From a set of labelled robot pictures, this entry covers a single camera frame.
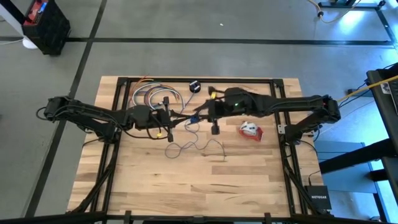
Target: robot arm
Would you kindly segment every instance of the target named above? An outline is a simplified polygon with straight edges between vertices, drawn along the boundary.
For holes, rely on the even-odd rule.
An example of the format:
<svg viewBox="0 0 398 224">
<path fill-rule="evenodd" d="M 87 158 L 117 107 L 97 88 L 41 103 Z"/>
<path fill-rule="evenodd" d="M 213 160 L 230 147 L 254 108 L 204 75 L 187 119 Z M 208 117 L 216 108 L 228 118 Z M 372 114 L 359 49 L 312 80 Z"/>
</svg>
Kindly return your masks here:
<svg viewBox="0 0 398 224">
<path fill-rule="evenodd" d="M 49 121 L 67 120 L 77 124 L 82 130 L 91 130 L 105 142 L 115 142 L 125 132 L 134 138 L 149 138 L 153 140 L 167 138 L 172 142 L 172 128 L 179 123 L 196 116 L 198 121 L 207 119 L 212 122 L 212 134 L 219 134 L 217 120 L 230 116 L 255 116 L 262 118 L 270 116 L 276 111 L 312 111 L 313 113 L 298 124 L 285 127 L 286 141 L 300 139 L 302 133 L 316 130 L 322 123 L 335 123 L 340 119 L 340 112 L 335 100 L 328 95 L 300 98 L 274 98 L 269 95 L 251 93 L 241 88 L 227 88 L 225 91 L 209 88 L 224 93 L 224 96 L 206 102 L 194 109 L 194 115 L 178 114 L 169 110 L 169 98 L 165 97 L 165 109 L 153 110 L 146 105 L 137 105 L 127 110 L 111 111 L 93 105 L 73 100 L 67 96 L 58 96 L 49 99 L 45 107 L 44 116 Z M 199 114 L 208 109 L 208 114 Z M 133 136 L 128 130 L 136 128 L 146 129 L 148 136 Z M 149 129 L 157 128 L 167 132 L 167 137 L 153 138 Z"/>
<path fill-rule="evenodd" d="M 298 124 L 284 127 L 285 140 L 301 139 L 302 133 L 316 131 L 323 123 L 335 123 L 340 120 L 338 104 L 328 95 L 299 98 L 274 98 L 269 95 L 251 93 L 241 88 L 228 88 L 218 91 L 210 87 L 210 92 L 224 93 L 223 97 L 207 100 L 195 109 L 199 113 L 208 109 L 207 120 L 213 123 L 212 134 L 219 134 L 217 120 L 228 116 L 248 115 L 262 118 L 276 111 L 312 111 L 313 113 Z"/>
</svg>

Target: yellow power cord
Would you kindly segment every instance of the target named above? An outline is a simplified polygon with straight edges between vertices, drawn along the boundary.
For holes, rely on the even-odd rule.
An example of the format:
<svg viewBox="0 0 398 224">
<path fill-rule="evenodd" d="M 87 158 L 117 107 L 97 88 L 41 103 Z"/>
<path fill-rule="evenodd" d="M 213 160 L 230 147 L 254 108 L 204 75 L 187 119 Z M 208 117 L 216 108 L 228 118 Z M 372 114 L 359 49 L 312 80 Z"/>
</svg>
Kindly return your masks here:
<svg viewBox="0 0 398 224">
<path fill-rule="evenodd" d="M 309 1 L 310 3 L 312 3 L 312 4 L 316 7 L 316 9 L 317 9 L 318 12 L 322 12 L 321 7 L 319 7 L 319 5 L 318 5 L 315 1 L 313 1 L 313 0 L 307 0 L 307 1 Z M 361 1 L 362 1 L 362 0 L 359 0 L 357 3 L 355 3 L 355 4 L 353 5 L 353 7 L 351 7 L 351 9 L 348 9 L 344 14 L 342 14 L 341 16 L 338 16 L 337 18 L 333 19 L 332 21 L 324 21 L 324 20 L 323 20 L 323 15 L 320 15 L 320 16 L 319 16 L 319 19 L 320 19 L 322 22 L 326 23 L 326 24 L 335 22 L 335 21 L 337 21 L 338 19 L 341 19 L 343 16 L 345 16 L 345 15 L 346 15 L 347 13 L 349 13 L 351 10 L 353 10 Z"/>
<path fill-rule="evenodd" d="M 345 99 L 347 99 L 347 98 L 349 98 L 349 97 L 351 97 L 351 96 L 353 96 L 353 95 L 355 95 L 357 93 L 361 93 L 362 91 L 368 90 L 370 88 L 373 88 L 375 86 L 381 85 L 381 84 L 386 83 L 386 82 L 391 82 L 391 81 L 396 80 L 396 79 L 398 79 L 398 75 L 396 75 L 394 77 L 391 77 L 391 78 L 388 78 L 388 79 L 383 80 L 383 81 L 379 81 L 379 82 L 377 82 L 375 84 L 368 85 L 368 86 L 366 86 L 364 88 L 360 88 L 360 89 L 358 89 L 358 90 L 356 90 L 356 91 L 344 96 L 343 98 L 339 99 L 337 102 L 341 102 L 341 101 L 343 101 L 343 100 L 345 100 Z"/>
</svg>

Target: wooden tabletop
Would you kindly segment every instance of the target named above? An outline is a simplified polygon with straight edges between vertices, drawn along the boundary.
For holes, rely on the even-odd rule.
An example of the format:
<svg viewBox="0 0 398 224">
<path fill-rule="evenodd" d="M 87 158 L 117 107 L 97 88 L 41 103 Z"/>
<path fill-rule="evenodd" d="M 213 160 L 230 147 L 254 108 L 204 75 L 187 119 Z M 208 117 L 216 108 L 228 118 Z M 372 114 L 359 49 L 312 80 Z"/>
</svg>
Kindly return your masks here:
<svg viewBox="0 0 398 224">
<path fill-rule="evenodd" d="M 118 77 L 102 77 L 96 106 L 111 108 L 117 79 Z M 302 96 L 298 79 L 286 78 L 284 83 L 287 97 Z M 187 83 L 164 84 L 178 90 L 185 101 L 191 97 Z M 192 113 L 192 109 L 209 98 L 209 85 L 219 90 L 238 86 L 256 93 L 271 94 L 267 84 L 204 83 L 202 91 L 193 96 L 184 113 Z M 165 95 L 170 97 L 170 107 L 179 112 L 182 108 L 181 101 L 176 102 L 169 93 L 158 94 L 152 101 L 160 102 Z M 142 103 L 141 96 L 138 97 L 138 102 Z M 306 115 L 306 112 L 294 112 L 290 113 L 290 118 L 295 124 Z M 264 137 L 261 142 L 239 135 L 237 130 L 243 121 L 254 122 L 262 128 Z M 272 217 L 289 217 L 274 116 L 223 118 L 219 120 L 219 126 L 221 133 L 217 136 L 211 135 L 211 123 L 201 122 L 200 127 L 189 127 L 199 128 L 198 147 L 205 146 L 210 139 L 222 143 L 225 158 L 221 146 L 211 141 L 203 150 L 192 146 L 183 150 L 179 157 L 169 159 L 165 156 L 165 148 L 169 145 L 166 139 L 134 139 L 124 134 L 108 213 L 123 215 L 125 210 L 131 210 L 133 215 L 263 217 L 264 213 L 269 212 Z M 129 132 L 146 136 L 145 131 Z M 154 136 L 157 132 L 157 129 L 151 130 Z M 185 130 L 183 124 L 173 129 L 173 134 L 174 142 L 181 146 L 196 138 Z M 86 141 L 95 138 L 94 134 L 88 134 Z M 303 140 L 313 144 L 311 138 L 303 137 Z M 83 148 L 68 210 L 75 208 L 94 186 L 102 149 L 101 142 L 93 142 Z M 172 146 L 167 153 L 177 155 L 178 149 Z M 306 184 L 308 175 L 319 170 L 317 156 L 306 144 L 297 146 L 297 155 L 303 183 Z M 311 181 L 313 185 L 322 184 L 320 173 L 312 175 Z M 299 212 L 298 193 L 294 185 L 293 193 L 296 211 Z M 103 191 L 99 197 L 99 209 L 102 201 Z"/>
</svg>

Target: tape roll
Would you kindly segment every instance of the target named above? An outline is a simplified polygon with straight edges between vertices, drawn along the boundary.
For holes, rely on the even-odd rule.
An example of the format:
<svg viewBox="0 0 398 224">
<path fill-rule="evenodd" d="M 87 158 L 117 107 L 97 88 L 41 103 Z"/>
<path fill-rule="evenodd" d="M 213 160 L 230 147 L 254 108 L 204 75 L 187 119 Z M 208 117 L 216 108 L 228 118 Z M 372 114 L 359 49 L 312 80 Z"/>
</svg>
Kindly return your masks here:
<svg viewBox="0 0 398 224">
<path fill-rule="evenodd" d="M 200 82 L 198 82 L 198 80 L 189 83 L 189 90 L 191 93 L 198 93 L 200 91 L 200 87 Z"/>
</svg>

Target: concrete floor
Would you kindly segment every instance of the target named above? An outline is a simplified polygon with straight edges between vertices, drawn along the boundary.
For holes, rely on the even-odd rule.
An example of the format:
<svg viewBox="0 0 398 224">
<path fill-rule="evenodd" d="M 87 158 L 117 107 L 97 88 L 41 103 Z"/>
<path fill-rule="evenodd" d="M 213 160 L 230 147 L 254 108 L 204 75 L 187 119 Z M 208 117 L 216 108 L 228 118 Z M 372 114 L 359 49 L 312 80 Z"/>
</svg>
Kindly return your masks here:
<svg viewBox="0 0 398 224">
<path fill-rule="evenodd" d="M 23 11 L 29 4 L 26 0 L 13 2 Z M 88 37 L 101 0 L 56 2 L 71 21 L 71 36 Z M 397 10 L 395 0 L 383 8 L 395 33 Z M 327 9 L 325 18 L 330 20 L 344 11 Z M 109 0 L 96 36 L 389 40 L 374 10 L 353 11 L 332 24 L 317 21 L 315 14 L 315 8 L 304 0 Z M 17 33 L 0 22 L 0 36 Z M 25 213 L 56 127 L 34 113 L 45 106 L 47 98 L 68 94 L 85 46 L 69 42 L 61 56 L 49 57 L 21 44 L 0 45 L 0 219 Z M 363 83 L 366 71 L 397 61 L 396 50 L 386 46 L 94 43 L 76 99 L 93 103 L 103 75 L 147 74 L 298 77 L 304 95 L 340 98 L 346 89 Z M 320 140 L 371 144 L 384 139 L 379 115 L 373 118 L 378 114 L 374 103 L 351 113 L 369 101 L 361 98 L 345 106 L 345 122 L 325 126 Z M 36 215 L 65 212 L 84 137 L 75 125 L 67 124 Z M 373 216 L 374 208 L 357 211 L 344 198 L 366 196 L 335 193 L 336 216 Z"/>
</svg>

